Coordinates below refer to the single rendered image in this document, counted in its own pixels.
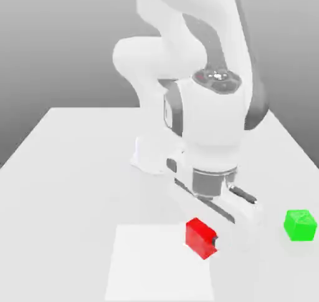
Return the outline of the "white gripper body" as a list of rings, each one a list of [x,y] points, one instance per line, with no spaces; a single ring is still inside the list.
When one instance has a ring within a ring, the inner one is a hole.
[[[217,232],[254,232],[262,224],[263,209],[224,190],[220,197],[208,199],[195,195],[177,178],[173,198],[187,219],[199,218]]]

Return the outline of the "small red cube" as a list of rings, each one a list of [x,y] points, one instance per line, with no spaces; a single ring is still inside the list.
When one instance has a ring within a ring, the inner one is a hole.
[[[199,218],[186,223],[185,243],[203,260],[217,252],[217,239],[217,233]]]

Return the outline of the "small green cube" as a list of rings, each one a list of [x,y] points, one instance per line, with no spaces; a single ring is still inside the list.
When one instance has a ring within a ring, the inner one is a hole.
[[[283,223],[291,241],[313,241],[317,226],[308,210],[288,210]]]

